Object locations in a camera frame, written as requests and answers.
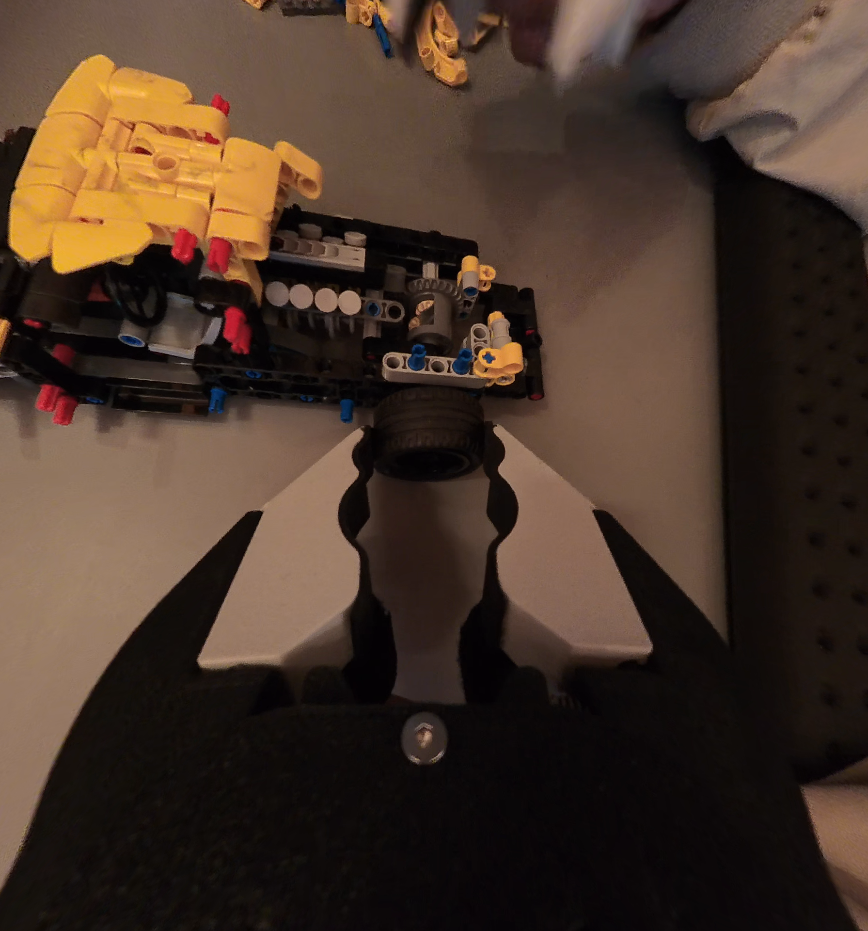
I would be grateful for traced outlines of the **pile of small brick parts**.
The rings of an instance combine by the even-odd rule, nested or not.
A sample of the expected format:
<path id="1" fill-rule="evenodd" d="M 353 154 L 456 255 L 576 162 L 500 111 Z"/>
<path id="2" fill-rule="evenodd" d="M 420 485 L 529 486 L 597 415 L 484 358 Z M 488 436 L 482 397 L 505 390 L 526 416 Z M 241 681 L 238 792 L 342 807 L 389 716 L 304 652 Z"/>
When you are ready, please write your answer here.
<path id="1" fill-rule="evenodd" d="M 274 6 L 286 17 L 342 16 L 372 30 L 384 56 L 416 50 L 424 70 L 446 87 L 468 80 L 464 53 L 474 51 L 506 25 L 495 2 L 484 1 L 248 1 L 256 10 Z"/>

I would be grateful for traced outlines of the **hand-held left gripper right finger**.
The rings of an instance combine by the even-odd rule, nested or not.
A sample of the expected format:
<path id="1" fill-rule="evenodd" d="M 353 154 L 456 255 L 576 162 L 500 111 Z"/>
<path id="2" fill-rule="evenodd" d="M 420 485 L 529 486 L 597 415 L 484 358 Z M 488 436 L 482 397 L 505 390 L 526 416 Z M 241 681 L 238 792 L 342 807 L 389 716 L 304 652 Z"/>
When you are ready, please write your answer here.
<path id="1" fill-rule="evenodd" d="M 561 692 L 578 669 L 646 662 L 649 634 L 592 502 L 493 423 L 482 469 L 493 537 L 460 632 L 465 700 L 494 701 L 519 668 Z"/>

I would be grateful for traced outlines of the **person's beige jacket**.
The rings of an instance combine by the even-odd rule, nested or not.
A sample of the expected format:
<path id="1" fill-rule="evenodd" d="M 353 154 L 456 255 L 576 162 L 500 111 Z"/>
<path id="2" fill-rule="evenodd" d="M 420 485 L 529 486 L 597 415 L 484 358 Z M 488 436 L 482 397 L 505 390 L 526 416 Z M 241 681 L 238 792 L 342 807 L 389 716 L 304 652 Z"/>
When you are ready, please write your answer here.
<path id="1" fill-rule="evenodd" d="M 836 890 L 868 930 L 868 757 L 802 788 Z"/>

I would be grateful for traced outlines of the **grey desk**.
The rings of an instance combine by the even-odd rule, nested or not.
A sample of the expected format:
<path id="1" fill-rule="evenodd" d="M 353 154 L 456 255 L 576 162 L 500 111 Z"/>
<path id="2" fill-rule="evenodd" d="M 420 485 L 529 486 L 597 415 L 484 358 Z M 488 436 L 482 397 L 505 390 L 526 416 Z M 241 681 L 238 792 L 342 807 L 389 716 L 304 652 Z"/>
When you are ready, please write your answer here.
<path id="1" fill-rule="evenodd" d="M 505 34 L 466 90 L 334 17 L 243 2 L 0 2 L 0 134 L 82 60 L 231 102 L 324 169 L 317 209 L 477 241 L 533 287 L 546 398 L 499 423 L 610 510 L 726 629 L 711 178 L 684 107 L 620 73 L 559 94 Z M 347 434 L 335 409 L 79 411 L 0 385 L 0 887 L 58 750 L 138 622 Z"/>

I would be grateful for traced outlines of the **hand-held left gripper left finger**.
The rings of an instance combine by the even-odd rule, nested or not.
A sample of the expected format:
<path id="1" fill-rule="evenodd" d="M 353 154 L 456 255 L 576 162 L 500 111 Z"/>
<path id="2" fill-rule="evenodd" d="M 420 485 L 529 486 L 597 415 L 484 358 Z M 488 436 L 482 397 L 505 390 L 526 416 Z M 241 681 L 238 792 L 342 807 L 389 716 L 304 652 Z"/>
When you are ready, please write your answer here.
<path id="1" fill-rule="evenodd" d="M 358 702 L 389 699 L 393 624 L 358 539 L 370 518 L 371 434 L 353 431 L 263 507 L 202 669 L 275 668 L 299 691 L 312 669 L 334 668 Z"/>

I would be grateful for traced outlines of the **yellow black brick car chassis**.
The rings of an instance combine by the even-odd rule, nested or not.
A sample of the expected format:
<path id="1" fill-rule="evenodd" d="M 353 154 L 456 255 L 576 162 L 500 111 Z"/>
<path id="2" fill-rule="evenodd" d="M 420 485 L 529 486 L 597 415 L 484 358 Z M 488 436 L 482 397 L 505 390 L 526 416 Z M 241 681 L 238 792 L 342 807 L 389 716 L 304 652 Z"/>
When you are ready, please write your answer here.
<path id="1" fill-rule="evenodd" d="M 0 379 L 55 425 L 87 405 L 381 408 L 378 471 L 477 470 L 482 399 L 544 399 L 533 291 L 473 240 L 289 206 L 321 167 L 234 136 L 229 112 L 96 55 L 0 138 Z"/>

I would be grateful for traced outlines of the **black mesh chair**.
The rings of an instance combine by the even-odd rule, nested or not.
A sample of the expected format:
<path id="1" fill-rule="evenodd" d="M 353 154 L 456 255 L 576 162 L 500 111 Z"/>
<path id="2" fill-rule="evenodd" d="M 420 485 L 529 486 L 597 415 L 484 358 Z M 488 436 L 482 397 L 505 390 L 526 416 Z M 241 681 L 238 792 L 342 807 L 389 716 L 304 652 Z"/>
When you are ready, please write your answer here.
<path id="1" fill-rule="evenodd" d="M 730 640 L 809 782 L 868 757 L 868 273 L 839 209 L 708 148 Z"/>

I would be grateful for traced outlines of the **person's right forearm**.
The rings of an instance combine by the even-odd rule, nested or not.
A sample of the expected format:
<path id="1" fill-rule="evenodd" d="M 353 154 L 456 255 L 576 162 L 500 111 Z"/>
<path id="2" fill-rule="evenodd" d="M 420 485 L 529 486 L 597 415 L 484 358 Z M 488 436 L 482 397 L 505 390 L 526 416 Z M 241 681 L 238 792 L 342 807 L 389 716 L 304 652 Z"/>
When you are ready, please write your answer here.
<path id="1" fill-rule="evenodd" d="M 868 1 L 683 2 L 641 60 L 698 140 L 724 138 L 868 235 Z"/>

